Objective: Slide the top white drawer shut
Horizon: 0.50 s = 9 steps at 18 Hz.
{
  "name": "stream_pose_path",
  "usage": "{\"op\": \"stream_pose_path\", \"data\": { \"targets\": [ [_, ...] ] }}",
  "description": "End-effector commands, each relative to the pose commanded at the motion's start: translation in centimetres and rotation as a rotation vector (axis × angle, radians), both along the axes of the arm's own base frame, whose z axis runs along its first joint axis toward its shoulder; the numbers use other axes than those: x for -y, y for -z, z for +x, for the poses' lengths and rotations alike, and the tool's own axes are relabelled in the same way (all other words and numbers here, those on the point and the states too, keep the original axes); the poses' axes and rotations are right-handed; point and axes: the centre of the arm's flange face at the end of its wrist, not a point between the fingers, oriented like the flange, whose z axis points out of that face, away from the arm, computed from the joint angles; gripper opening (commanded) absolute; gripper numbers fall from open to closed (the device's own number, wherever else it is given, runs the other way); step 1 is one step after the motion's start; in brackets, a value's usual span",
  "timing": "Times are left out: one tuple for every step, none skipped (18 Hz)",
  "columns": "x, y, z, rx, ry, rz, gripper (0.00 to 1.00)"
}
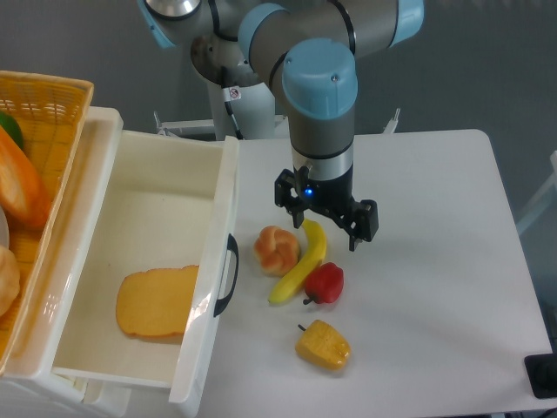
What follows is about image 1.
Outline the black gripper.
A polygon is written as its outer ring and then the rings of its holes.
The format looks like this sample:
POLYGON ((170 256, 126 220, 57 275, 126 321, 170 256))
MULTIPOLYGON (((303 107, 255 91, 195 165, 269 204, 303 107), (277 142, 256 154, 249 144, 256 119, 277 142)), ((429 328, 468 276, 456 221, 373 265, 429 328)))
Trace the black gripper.
POLYGON ((369 243, 379 230, 379 212, 375 200, 355 201, 352 196, 353 168, 335 179, 309 178, 303 166, 294 173, 284 169, 274 181, 274 201, 292 217, 299 229, 310 210, 331 219, 338 227, 349 227, 349 250, 354 252, 361 242, 369 243))

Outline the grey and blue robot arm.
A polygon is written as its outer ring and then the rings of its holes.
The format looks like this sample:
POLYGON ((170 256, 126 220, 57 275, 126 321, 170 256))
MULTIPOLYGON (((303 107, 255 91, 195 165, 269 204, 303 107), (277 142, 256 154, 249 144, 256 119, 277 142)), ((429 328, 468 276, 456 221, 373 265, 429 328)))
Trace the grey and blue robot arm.
POLYGON ((356 61, 415 36, 423 2, 318 1, 288 10, 262 1, 142 1, 138 7, 165 48, 187 30, 230 43, 228 57, 211 60, 211 75, 229 87, 243 66, 282 105, 292 168, 277 177, 274 199, 295 226, 312 211, 344 230, 351 248, 373 239, 377 205, 352 195, 356 61))

